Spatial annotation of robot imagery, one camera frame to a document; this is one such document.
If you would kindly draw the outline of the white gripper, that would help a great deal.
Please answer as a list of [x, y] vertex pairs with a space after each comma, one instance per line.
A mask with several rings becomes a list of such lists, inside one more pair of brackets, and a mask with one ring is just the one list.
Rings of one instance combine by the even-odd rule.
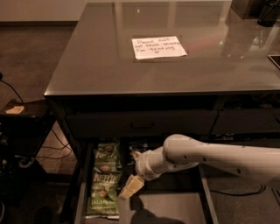
[[164, 173], [164, 157], [161, 151], [148, 150], [144, 153], [133, 151], [131, 155], [136, 160], [137, 175], [129, 176], [119, 194], [121, 200], [127, 200], [137, 193], [144, 186], [145, 180], [157, 179]]

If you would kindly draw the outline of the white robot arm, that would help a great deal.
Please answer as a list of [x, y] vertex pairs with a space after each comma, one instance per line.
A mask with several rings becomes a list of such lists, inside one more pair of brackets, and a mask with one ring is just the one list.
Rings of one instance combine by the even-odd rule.
[[252, 179], [274, 189], [280, 187], [279, 148], [203, 143], [189, 136], [171, 135], [159, 148], [136, 152], [134, 158], [136, 175], [129, 176], [120, 193], [122, 200], [137, 193], [146, 181], [199, 164]]

